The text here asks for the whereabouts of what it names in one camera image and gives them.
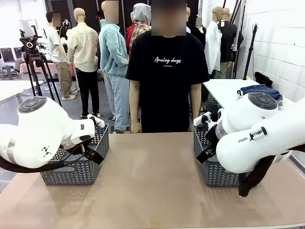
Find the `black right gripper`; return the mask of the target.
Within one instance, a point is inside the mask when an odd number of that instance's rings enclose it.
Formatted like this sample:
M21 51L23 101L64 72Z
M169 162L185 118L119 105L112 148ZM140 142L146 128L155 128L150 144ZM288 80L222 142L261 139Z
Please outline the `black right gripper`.
M209 141L210 147L212 149L216 149L216 146L218 144L218 137L216 135L215 129L211 128L208 130L205 134L205 138Z

